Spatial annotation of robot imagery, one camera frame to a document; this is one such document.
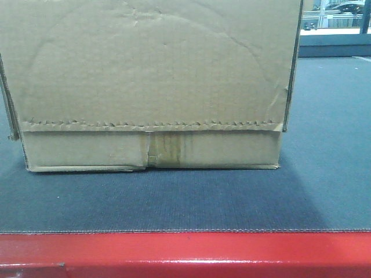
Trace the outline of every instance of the brown cardboard box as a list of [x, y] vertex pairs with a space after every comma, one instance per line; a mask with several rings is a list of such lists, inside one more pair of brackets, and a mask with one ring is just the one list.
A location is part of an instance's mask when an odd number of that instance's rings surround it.
[[31, 171], [276, 169], [302, 1], [0, 0]]

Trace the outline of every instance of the red metal edge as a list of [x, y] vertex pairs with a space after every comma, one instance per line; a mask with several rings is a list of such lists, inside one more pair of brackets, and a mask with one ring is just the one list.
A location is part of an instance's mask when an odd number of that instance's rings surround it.
[[0, 235], [9, 277], [371, 277], [371, 233]]

